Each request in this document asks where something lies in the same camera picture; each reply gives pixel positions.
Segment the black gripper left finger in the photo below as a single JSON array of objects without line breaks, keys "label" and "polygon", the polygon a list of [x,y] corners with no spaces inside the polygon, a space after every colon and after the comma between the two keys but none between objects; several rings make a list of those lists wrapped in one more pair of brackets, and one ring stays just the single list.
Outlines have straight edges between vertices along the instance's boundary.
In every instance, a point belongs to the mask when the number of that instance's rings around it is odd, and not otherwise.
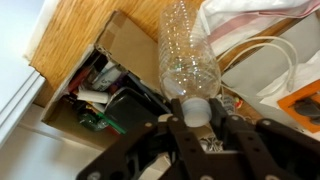
[{"label": "black gripper left finger", "polygon": [[171,101],[171,110],[166,122],[138,123],[83,168],[76,180],[138,180],[164,152],[169,154],[176,175],[199,180],[201,167],[196,162],[207,164],[206,155],[186,127],[178,99]]}]

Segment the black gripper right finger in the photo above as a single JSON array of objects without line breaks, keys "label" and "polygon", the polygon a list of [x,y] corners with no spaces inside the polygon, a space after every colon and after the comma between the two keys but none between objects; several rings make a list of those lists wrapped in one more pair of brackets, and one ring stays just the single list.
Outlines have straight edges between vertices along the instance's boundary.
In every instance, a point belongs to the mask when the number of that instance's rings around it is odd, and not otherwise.
[{"label": "black gripper right finger", "polygon": [[226,150],[244,156],[254,180],[320,180],[320,142],[273,119],[252,125],[209,100],[210,125]]}]

